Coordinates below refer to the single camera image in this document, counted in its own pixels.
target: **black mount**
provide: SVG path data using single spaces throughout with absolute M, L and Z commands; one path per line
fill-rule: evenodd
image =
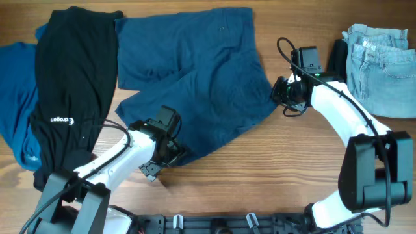
M 380 137 L 391 171 L 391 205 L 408 203 L 413 192 L 413 141 L 404 131 Z M 338 189 L 345 207 L 353 213 L 385 205 L 385 170 L 376 169 L 378 155 L 373 136 L 350 138 Z
M 305 213 L 278 213 L 257 216 L 186 216 L 135 215 L 122 208 L 111 206 L 135 220 L 128 234 L 362 234 L 361 220 L 331 231 L 309 231 Z
M 53 173 L 47 180 L 45 189 L 36 209 L 43 206 L 50 198 L 79 178 L 76 173 Z M 87 181 L 75 187 L 46 208 L 29 226 L 30 234 L 47 233 L 103 233 L 111 191 L 99 183 L 93 185 Z M 73 207 L 62 206 L 62 201 L 83 203 L 78 211 Z

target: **light blue jeans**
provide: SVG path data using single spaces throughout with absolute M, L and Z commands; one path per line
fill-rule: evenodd
M 416 118 L 416 51 L 364 43 L 353 45 L 356 99 L 371 114 Z
M 416 52 L 407 35 L 359 24 L 343 32 L 348 89 L 371 114 L 416 118 Z

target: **denim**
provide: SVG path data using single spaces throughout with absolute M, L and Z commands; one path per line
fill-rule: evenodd
M 359 84 L 356 98 L 370 113 L 391 118 L 416 118 L 414 49 L 355 44 L 352 77 Z
M 253 11 L 218 8 L 116 20 L 119 88 L 140 92 L 116 113 L 126 123 L 156 117 L 161 105 L 182 118 L 177 136 L 204 157 L 276 108 L 255 48 Z
M 394 70 L 392 61 L 397 61 L 401 63 L 403 61 L 409 61 L 409 64 L 405 65 L 402 72 L 406 72 L 407 77 L 412 77 L 412 74 L 415 71 L 415 65 L 412 59 L 409 57 L 414 54 L 412 51 L 407 51 L 408 41 L 407 41 L 408 30 L 399 30 L 399 29 L 376 29 L 371 28 L 362 24 L 355 24 L 348 29 L 348 32 L 343 32 L 344 41 L 348 44 L 348 56 L 346 59 L 346 75 L 347 75 L 347 86 L 351 94 L 371 113 L 380 116 L 386 117 L 395 117 L 395 118 L 412 118 L 414 117 L 413 112 L 416 111 L 415 108 L 411 110 L 410 107 L 414 106 L 411 98 L 403 99 L 404 95 L 390 95 L 394 93 L 403 93 L 410 92 L 415 88 L 412 86 L 405 87 L 401 89 L 401 85 L 384 87 L 383 85 L 391 84 L 387 82 L 387 79 L 379 79 L 377 75 L 379 73 L 371 73 L 369 69 L 373 68 L 369 66 L 372 64 L 369 62 L 371 59 L 368 59 L 365 55 L 368 52 L 369 56 L 378 56 L 382 61 L 390 61 L 390 63 L 382 63 L 379 68 L 381 70 Z M 406 83 L 407 85 L 412 85 L 412 79 Z M 400 105 L 394 105 L 390 103 L 402 102 Z M 399 106 L 406 107 L 406 109 L 398 109 Z

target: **wooden table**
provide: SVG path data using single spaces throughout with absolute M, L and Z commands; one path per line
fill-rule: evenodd
M 15 41 L 36 43 L 34 31 L 47 23 L 52 10 L 72 5 L 90 10 L 122 10 L 127 17 L 208 10 L 215 7 L 252 7 L 257 48 L 270 83 L 289 76 L 289 65 L 278 55 L 276 40 L 285 36 L 296 47 L 318 46 L 322 64 L 341 32 L 354 23 L 371 27 L 407 28 L 416 48 L 416 1 L 138 1 L 1 0 L 0 46 Z M 135 92 L 116 90 L 109 119 L 121 100 Z M 213 215 L 297 212 L 337 189 L 344 157 L 341 139 L 313 109 L 299 118 L 285 118 L 279 107 L 261 125 L 213 154 L 182 168 L 164 170 L 149 183 L 135 172 L 112 195 L 111 203 L 136 214 Z M 379 118 L 393 130 L 406 130 L 416 138 L 415 120 Z M 103 130 L 94 150 L 98 155 L 119 141 L 117 131 Z M 17 233 L 33 213 L 40 193 L 32 172 L 15 162 L 0 140 L 0 233 Z M 389 229 L 365 220 L 365 233 L 416 232 L 416 201 L 393 209 Z

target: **fabric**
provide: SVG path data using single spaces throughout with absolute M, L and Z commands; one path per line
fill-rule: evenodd
M 398 29 L 377 29 L 362 24 L 354 24 L 343 32 L 344 40 L 348 44 L 348 56 L 346 59 L 346 81 L 349 91 L 354 97 L 359 96 L 359 82 L 352 77 L 352 49 L 354 44 L 360 43 L 358 40 L 365 37 L 368 41 L 380 45 L 408 49 L 408 30 Z
M 22 42 L 0 47 L 0 134 L 26 170 L 37 170 L 41 165 L 40 146 L 29 125 L 38 101 L 35 51 L 35 45 Z
M 253 12 L 218 8 L 116 20 L 119 88 L 140 90 L 116 113 L 129 125 L 175 109 L 177 137 L 190 148 L 180 165 L 217 150 L 276 108 L 255 48 Z
M 332 47 L 330 59 L 328 61 L 327 72 L 334 72 L 342 77 L 346 83 L 346 58 L 348 56 L 348 44 L 338 39 Z
M 352 77 L 359 102 L 372 114 L 416 118 L 416 51 L 364 41 L 354 44 Z
M 86 164 L 116 86 L 118 41 L 114 20 L 122 12 L 71 7 L 55 10 L 39 40 L 35 76 L 39 101 L 30 123 L 41 146 L 34 186 L 50 173 Z

